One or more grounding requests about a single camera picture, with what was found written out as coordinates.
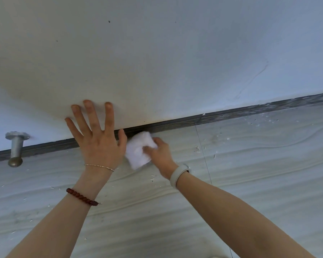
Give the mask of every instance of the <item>white rag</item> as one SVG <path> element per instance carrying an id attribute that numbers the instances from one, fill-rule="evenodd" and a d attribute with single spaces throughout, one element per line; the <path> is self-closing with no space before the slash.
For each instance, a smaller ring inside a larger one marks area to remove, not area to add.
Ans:
<path id="1" fill-rule="evenodd" d="M 149 146 L 157 148 L 157 144 L 153 141 L 151 134 L 147 131 L 136 134 L 127 143 L 126 158 L 129 161 L 132 169 L 136 170 L 139 167 L 151 161 L 149 155 L 145 154 L 142 147 Z"/>

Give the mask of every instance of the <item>tile floor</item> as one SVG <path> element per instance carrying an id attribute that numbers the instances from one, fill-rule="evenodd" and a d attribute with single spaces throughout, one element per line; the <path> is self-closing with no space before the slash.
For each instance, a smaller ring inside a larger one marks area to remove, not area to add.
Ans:
<path id="1" fill-rule="evenodd" d="M 155 136 L 195 176 L 242 198 L 323 258 L 323 105 Z M 29 157 L 16 169 L 0 162 L 0 257 L 82 170 L 79 149 Z M 97 200 L 103 204 L 91 208 L 72 257 L 238 257 L 153 165 L 133 171 L 124 161 Z"/>

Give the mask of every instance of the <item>baseboard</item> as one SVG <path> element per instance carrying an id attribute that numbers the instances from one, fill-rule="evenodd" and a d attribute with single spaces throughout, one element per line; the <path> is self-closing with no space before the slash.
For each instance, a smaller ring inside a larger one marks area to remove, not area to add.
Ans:
<path id="1" fill-rule="evenodd" d="M 186 126 L 193 126 L 214 121 L 239 118 L 253 114 L 317 104 L 323 104 L 323 93 L 300 98 L 286 99 L 265 104 L 253 105 L 249 107 L 211 112 L 206 113 L 205 115 L 201 114 L 180 119 L 167 120 L 147 125 L 135 126 L 124 130 L 128 138 L 130 138 L 141 131 L 149 131 L 151 133 L 155 133 L 165 130 L 184 128 Z M 78 143 L 73 138 L 32 145 L 23 147 L 22 157 L 36 156 L 49 152 L 72 149 L 75 147 L 78 147 Z M 0 151 L 0 161 L 8 160 L 10 158 L 10 153 L 11 150 Z"/>

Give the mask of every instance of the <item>white watch band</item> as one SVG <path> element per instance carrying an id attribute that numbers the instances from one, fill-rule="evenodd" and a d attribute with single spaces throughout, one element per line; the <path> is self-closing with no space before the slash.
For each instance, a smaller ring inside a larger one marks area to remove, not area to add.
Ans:
<path id="1" fill-rule="evenodd" d="M 181 164 L 171 175 L 171 178 L 170 178 L 170 184 L 173 188 L 177 189 L 176 188 L 176 184 L 177 184 L 177 180 L 179 178 L 179 176 L 181 174 L 183 174 L 183 172 L 185 171 L 188 171 L 190 173 L 191 169 L 185 165 L 185 164 Z"/>

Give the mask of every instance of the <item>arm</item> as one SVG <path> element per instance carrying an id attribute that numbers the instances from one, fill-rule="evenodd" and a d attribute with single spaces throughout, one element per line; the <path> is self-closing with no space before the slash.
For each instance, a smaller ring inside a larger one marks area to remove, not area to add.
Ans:
<path id="1" fill-rule="evenodd" d="M 157 149 L 145 147 L 168 180 L 177 168 L 168 145 L 154 138 Z M 177 189 L 215 233 L 241 258 L 314 258 L 279 227 L 241 199 L 184 172 Z"/>
<path id="2" fill-rule="evenodd" d="M 95 108 L 90 100 L 84 105 L 90 128 L 78 105 L 72 110 L 78 123 L 78 131 L 71 119 L 66 123 L 78 142 L 86 164 L 102 165 L 115 169 L 122 160 L 127 137 L 119 131 L 119 143 L 114 136 L 114 111 L 111 103 L 105 104 L 105 131 L 99 125 Z M 73 189 L 94 200 L 110 178 L 109 169 L 86 166 Z M 80 230 L 90 210 L 90 205 L 67 194 L 46 217 L 9 253 L 8 258 L 70 257 Z"/>

